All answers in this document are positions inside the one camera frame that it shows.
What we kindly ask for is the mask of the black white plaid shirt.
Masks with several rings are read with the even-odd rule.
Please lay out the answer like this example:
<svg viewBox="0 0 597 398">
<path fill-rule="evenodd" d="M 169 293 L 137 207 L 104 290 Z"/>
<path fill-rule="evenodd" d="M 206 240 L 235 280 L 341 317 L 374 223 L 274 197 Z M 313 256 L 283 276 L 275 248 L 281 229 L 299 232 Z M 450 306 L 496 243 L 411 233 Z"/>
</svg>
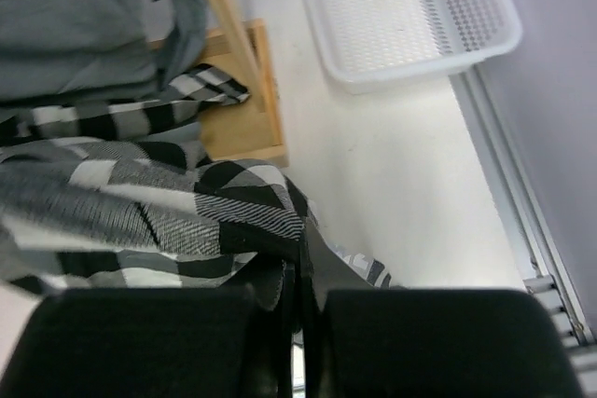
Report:
<svg viewBox="0 0 597 398">
<path fill-rule="evenodd" d="M 155 96 L 1 111 L 1 279 L 70 288 L 217 287 L 261 254 L 294 262 L 312 202 L 275 165 L 160 139 L 246 86 L 202 63 Z"/>
</svg>

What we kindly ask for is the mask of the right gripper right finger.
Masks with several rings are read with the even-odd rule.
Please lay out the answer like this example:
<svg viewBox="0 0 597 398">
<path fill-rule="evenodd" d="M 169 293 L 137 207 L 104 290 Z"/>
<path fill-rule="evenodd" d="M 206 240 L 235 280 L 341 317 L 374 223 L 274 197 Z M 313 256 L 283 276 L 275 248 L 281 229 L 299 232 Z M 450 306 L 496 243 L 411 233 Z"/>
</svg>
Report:
<svg viewBox="0 0 597 398">
<path fill-rule="evenodd" d="M 580 397 L 545 308 L 516 290 L 336 290 L 304 327 L 309 397 Z"/>
</svg>

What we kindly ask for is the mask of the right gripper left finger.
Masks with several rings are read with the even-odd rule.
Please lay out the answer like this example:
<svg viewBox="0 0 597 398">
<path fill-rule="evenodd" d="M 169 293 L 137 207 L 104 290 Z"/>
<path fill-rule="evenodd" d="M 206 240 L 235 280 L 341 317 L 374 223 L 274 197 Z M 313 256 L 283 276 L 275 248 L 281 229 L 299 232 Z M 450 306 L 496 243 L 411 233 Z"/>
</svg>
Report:
<svg viewBox="0 0 597 398">
<path fill-rule="evenodd" d="M 46 296 L 1 378 L 5 397 L 288 397 L 296 273 L 215 289 Z"/>
</svg>

